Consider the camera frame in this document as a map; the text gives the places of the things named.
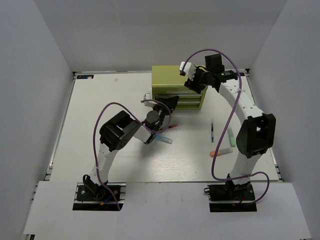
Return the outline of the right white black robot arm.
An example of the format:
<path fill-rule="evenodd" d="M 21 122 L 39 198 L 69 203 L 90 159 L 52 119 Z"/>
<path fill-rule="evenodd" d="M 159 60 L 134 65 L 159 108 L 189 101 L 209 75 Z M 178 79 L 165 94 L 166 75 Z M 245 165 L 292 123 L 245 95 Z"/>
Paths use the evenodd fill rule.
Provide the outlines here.
<path fill-rule="evenodd" d="M 242 88 L 242 78 L 237 67 L 226 70 L 222 58 L 226 55 L 218 50 L 205 57 L 205 66 L 196 66 L 189 60 L 183 61 L 179 73 L 187 76 L 185 87 L 200 93 L 207 86 L 215 89 L 231 106 L 230 115 L 236 115 L 241 127 L 235 142 L 238 156 L 235 164 L 222 179 L 224 189 L 215 193 L 214 200 L 244 200 L 245 193 L 251 185 L 251 177 L 256 175 L 254 168 L 269 148 L 273 146 L 276 118 L 264 113 L 248 97 Z"/>

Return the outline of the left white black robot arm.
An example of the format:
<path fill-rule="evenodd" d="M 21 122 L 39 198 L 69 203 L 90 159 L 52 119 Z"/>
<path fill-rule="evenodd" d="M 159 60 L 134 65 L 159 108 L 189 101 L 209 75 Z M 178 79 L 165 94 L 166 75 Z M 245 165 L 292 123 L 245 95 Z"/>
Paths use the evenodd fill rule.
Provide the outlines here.
<path fill-rule="evenodd" d="M 83 176 L 85 189 L 94 200 L 105 197 L 109 172 L 116 154 L 123 149 L 132 138 L 143 144 L 150 144 L 158 134 L 164 132 L 168 126 L 163 126 L 165 118 L 170 117 L 176 109 L 179 96 L 148 99 L 147 95 L 141 101 L 146 107 L 152 108 L 143 121 L 138 120 L 125 106 L 117 102 L 107 104 L 95 123 L 92 143 L 95 165 L 89 174 Z M 96 150 L 96 133 L 99 121 L 104 111 L 111 105 L 123 108 L 110 120 L 105 122 L 99 130 L 99 150 Z"/>

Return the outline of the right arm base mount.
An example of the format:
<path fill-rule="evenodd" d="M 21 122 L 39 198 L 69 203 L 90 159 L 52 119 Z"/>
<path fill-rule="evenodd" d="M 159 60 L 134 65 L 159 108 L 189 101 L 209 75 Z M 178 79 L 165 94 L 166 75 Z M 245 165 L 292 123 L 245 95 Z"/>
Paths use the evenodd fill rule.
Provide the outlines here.
<path fill-rule="evenodd" d="M 231 181 L 225 184 L 210 184 L 203 189 L 209 198 L 211 213 L 249 213 L 256 212 L 254 189 L 249 182 L 237 189 Z"/>

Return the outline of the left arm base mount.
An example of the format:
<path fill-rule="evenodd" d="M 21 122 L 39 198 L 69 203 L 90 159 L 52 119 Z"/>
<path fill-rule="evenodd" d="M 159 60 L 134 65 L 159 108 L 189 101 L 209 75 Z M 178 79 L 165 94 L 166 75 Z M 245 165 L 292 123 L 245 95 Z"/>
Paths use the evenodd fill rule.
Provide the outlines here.
<path fill-rule="evenodd" d="M 112 212 L 122 209 L 126 197 L 125 183 L 110 183 L 107 186 L 112 190 L 118 205 L 115 202 L 112 194 L 102 187 L 102 191 L 96 196 L 83 184 L 78 183 L 73 201 L 73 211 L 98 211 Z"/>

